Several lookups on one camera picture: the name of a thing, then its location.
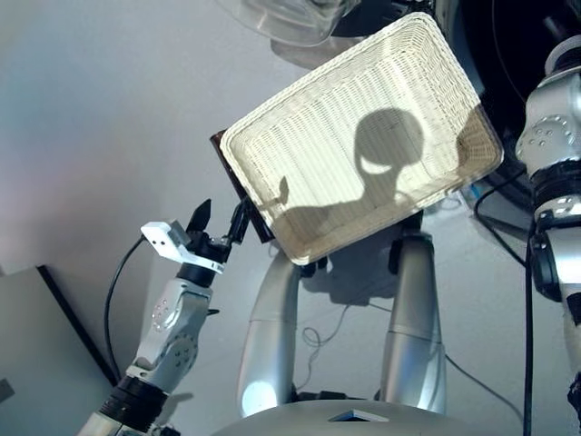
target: shiny metal surface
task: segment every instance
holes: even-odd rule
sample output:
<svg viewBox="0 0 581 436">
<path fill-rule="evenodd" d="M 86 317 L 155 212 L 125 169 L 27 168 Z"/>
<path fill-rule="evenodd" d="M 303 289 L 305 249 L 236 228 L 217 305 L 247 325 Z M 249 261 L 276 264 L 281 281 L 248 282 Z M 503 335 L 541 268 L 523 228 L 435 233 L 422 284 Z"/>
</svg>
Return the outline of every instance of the shiny metal surface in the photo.
<svg viewBox="0 0 581 436">
<path fill-rule="evenodd" d="M 145 433 L 123 426 L 101 413 L 93 413 L 77 436 L 143 436 Z"/>
<path fill-rule="evenodd" d="M 527 123 L 517 157 L 532 176 L 567 160 L 581 160 L 581 76 L 547 79 L 527 99 Z"/>
<path fill-rule="evenodd" d="M 343 421 L 349 416 L 363 422 Z M 477 436 L 474 426 L 413 407 L 380 401 L 326 400 L 285 404 L 238 421 L 214 436 Z"/>
<path fill-rule="evenodd" d="M 543 203 L 535 210 L 535 220 L 543 217 L 543 213 L 551 212 L 555 218 L 567 218 L 581 215 L 581 195 L 571 194 L 557 197 Z"/>
<path fill-rule="evenodd" d="M 300 270 L 279 251 L 262 282 L 238 378 L 242 417 L 287 402 L 294 370 Z"/>
<path fill-rule="evenodd" d="M 581 227 L 547 230 L 563 301 L 581 292 Z"/>
<path fill-rule="evenodd" d="M 198 335 L 211 297 L 210 288 L 170 280 L 153 310 L 152 327 L 126 373 L 172 392 L 198 356 Z"/>
<path fill-rule="evenodd" d="M 445 357 L 433 247 L 428 239 L 406 238 L 399 256 L 399 287 L 385 341 L 379 398 L 444 413 Z"/>
</svg>

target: wall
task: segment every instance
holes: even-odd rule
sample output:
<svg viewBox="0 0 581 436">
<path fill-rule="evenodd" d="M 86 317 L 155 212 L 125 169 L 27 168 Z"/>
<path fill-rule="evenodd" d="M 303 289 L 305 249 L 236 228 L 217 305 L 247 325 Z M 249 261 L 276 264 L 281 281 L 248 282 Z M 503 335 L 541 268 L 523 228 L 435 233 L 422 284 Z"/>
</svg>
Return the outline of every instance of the wall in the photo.
<svg viewBox="0 0 581 436">
<path fill-rule="evenodd" d="M 139 227 L 219 196 L 224 232 L 236 197 L 208 138 L 302 71 L 214 2 L 10 0 L 0 28 L 0 271 L 49 263 L 102 344 L 106 288 Z M 122 364 L 152 258 L 140 249 L 113 302 Z"/>
</svg>

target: gray panel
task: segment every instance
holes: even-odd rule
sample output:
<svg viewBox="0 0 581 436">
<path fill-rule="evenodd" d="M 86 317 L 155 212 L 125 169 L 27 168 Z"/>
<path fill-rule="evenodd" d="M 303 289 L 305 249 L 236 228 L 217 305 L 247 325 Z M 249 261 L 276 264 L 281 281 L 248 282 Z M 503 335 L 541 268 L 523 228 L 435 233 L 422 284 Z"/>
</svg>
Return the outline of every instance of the gray panel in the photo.
<svg viewBox="0 0 581 436">
<path fill-rule="evenodd" d="M 0 278 L 0 434 L 76 434 L 110 386 L 36 270 Z"/>
</svg>

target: clear plastic bowl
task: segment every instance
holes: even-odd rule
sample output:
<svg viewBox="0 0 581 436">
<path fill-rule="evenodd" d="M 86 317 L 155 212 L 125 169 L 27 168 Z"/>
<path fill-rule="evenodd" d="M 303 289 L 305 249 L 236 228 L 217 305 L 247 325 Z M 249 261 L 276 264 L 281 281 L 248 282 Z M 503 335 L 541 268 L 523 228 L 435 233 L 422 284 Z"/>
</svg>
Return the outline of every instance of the clear plastic bowl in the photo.
<svg viewBox="0 0 581 436">
<path fill-rule="evenodd" d="M 360 0 L 217 0 L 234 18 L 270 39 L 314 46 Z"/>
</svg>

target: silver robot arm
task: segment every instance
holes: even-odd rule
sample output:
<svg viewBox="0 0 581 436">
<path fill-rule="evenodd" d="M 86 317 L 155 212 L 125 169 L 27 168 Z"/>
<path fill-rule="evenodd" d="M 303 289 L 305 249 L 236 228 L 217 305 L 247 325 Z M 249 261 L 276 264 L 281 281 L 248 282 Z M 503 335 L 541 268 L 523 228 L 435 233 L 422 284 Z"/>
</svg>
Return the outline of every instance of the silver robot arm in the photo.
<svg viewBox="0 0 581 436">
<path fill-rule="evenodd" d="M 517 143 L 533 185 L 530 240 L 535 285 L 565 309 L 566 346 L 577 373 L 569 400 L 581 417 L 581 35 L 547 58 L 547 77 L 527 99 Z"/>
<path fill-rule="evenodd" d="M 177 222 L 142 227 L 158 254 L 182 266 L 155 304 L 152 326 L 125 376 L 78 436 L 135 436 L 150 429 L 196 360 L 198 334 L 212 298 L 210 286 L 215 274 L 223 272 L 231 245 L 241 243 L 249 222 L 247 205 L 243 201 L 236 208 L 230 231 L 217 240 L 204 231 L 209 201 L 196 209 L 185 231 Z"/>
</svg>

